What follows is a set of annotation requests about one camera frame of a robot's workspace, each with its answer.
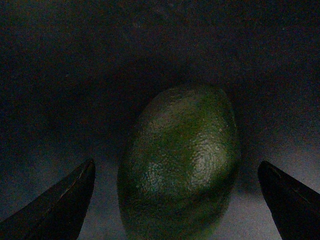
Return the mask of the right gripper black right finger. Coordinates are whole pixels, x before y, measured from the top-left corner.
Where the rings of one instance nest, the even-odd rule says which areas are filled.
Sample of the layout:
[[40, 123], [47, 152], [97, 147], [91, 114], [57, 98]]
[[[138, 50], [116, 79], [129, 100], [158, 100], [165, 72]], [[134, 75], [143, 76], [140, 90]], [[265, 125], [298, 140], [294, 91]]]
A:
[[283, 240], [320, 238], [320, 194], [273, 164], [262, 161], [258, 180]]

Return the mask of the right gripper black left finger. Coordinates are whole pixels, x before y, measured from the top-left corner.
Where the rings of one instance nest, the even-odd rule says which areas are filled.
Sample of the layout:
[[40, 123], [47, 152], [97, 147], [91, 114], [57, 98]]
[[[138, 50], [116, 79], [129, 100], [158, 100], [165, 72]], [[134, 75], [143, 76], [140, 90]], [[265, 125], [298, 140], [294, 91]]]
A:
[[92, 159], [0, 223], [2, 240], [76, 240], [94, 190]]

